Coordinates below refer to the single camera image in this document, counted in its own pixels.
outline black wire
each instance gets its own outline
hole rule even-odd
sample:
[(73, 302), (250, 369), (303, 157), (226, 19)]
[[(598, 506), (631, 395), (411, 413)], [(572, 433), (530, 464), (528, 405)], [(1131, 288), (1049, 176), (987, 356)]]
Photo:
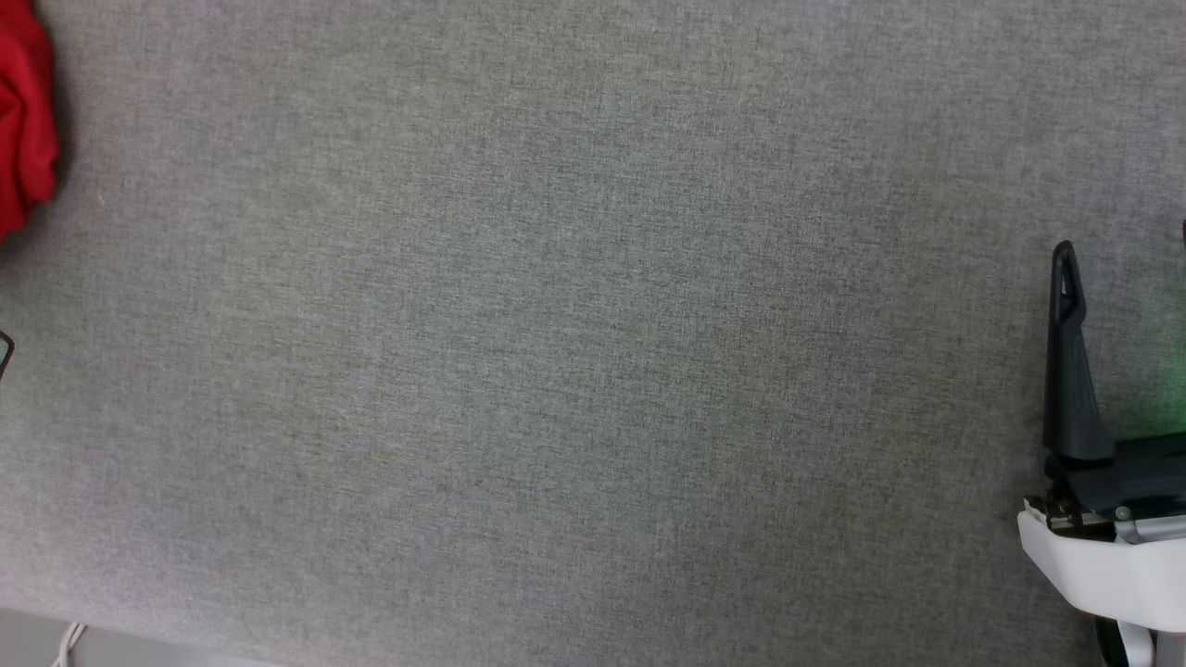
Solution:
[(4, 369), (8, 368), (8, 360), (12, 358), (12, 351), (17, 349), (17, 343), (4, 331), (0, 331), (0, 341), (4, 341), (8, 345), (8, 350), (4, 354), (4, 360), (0, 361), (0, 377), (4, 377)]

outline white cable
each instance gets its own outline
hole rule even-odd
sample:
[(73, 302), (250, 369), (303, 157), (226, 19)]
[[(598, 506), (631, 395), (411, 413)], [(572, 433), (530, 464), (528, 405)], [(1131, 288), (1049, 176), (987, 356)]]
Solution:
[(85, 629), (87, 625), (82, 623), (70, 623), (70, 627), (62, 635), (62, 643), (58, 644), (58, 656), (50, 667), (70, 667), (70, 649), (74, 648), (74, 644), (78, 643), (78, 637), (82, 636), (82, 631)]

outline red cloth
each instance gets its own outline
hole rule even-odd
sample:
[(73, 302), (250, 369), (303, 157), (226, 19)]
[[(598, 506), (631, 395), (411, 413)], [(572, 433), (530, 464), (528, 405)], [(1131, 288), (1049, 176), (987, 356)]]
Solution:
[(53, 193), (51, 90), (50, 40), (30, 0), (0, 0), (0, 241)]

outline gray fabric surface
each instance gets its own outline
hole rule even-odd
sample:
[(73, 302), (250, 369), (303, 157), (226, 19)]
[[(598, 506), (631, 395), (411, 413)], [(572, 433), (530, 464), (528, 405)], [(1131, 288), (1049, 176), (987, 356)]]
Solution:
[(39, 7), (0, 605), (301, 666), (1093, 663), (1014, 516), (1061, 239), (1109, 421), (1186, 428), (1180, 2)]

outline floor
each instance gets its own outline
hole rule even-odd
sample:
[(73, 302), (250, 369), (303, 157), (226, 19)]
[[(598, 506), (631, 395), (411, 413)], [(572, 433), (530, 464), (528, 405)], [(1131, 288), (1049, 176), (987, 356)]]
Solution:
[[(4, 665), (49, 667), (57, 658), (66, 622), (0, 609)], [(198, 648), (167, 644), (87, 628), (70, 653), (74, 667), (275, 667)]]

